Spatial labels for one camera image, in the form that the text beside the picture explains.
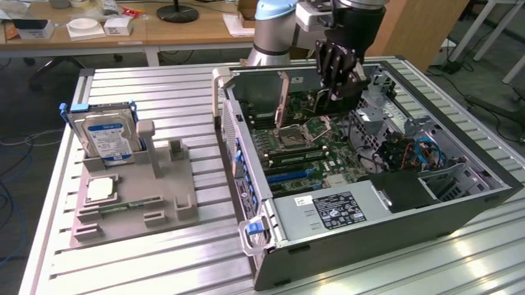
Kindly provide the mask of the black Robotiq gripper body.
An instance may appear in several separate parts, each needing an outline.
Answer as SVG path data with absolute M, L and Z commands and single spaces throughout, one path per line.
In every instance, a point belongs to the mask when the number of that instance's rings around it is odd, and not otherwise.
M 324 31 L 325 43 L 337 45 L 359 59 L 364 58 L 366 50 L 374 43 L 382 24 L 386 8 L 362 9 L 356 7 L 333 8 L 332 24 Z

